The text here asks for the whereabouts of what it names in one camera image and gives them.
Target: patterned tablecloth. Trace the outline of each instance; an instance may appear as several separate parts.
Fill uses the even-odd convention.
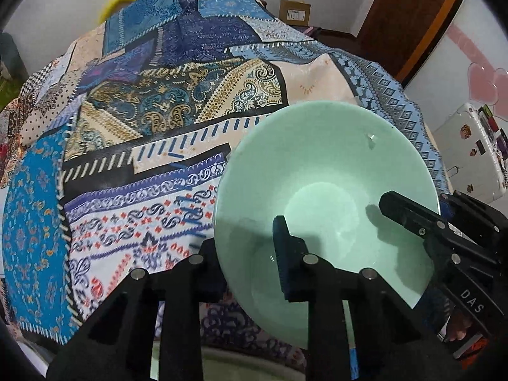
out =
[[[395,125],[448,191],[399,83],[259,0],[137,0],[73,42],[0,114],[11,330],[65,344],[130,270],[163,271],[198,251],[213,236],[228,153],[274,111],[318,99],[356,101]],[[201,319],[205,345],[305,365],[231,295],[202,305]]]

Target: wooden door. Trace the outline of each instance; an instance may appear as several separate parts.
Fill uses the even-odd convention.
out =
[[[407,83],[451,22],[460,2],[374,0],[357,41],[367,59]]]

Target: human hand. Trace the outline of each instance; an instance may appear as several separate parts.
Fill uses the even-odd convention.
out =
[[[455,341],[456,339],[461,341],[471,325],[471,319],[466,317],[460,309],[455,308],[446,325],[446,341]]]

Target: screw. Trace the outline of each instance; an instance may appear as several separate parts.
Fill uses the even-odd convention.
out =
[[[367,278],[368,280],[373,280],[378,277],[378,273],[376,271],[374,271],[374,269],[372,269],[372,268],[365,268],[362,271],[362,275],[364,278]]]
[[[142,279],[145,276],[145,270],[142,268],[136,268],[130,273],[130,277],[136,281]]]
[[[303,257],[303,262],[305,262],[308,265],[315,265],[316,263],[319,262],[319,258],[313,253],[308,253]]]
[[[198,253],[189,258],[189,263],[192,265],[199,265],[202,261],[204,261],[204,258]]]
[[[455,264],[455,265],[458,265],[460,263],[460,256],[458,256],[456,253],[452,253],[451,254],[451,261]]]

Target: ceramic bowl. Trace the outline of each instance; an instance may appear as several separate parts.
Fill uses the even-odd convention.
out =
[[[314,101],[258,124],[228,161],[214,215],[220,266],[240,305],[272,336],[307,346],[308,305],[280,290],[272,222],[284,215],[309,252],[348,271],[374,268],[414,307],[433,265],[419,236],[381,214],[391,190],[439,213],[418,151],[369,110]]]

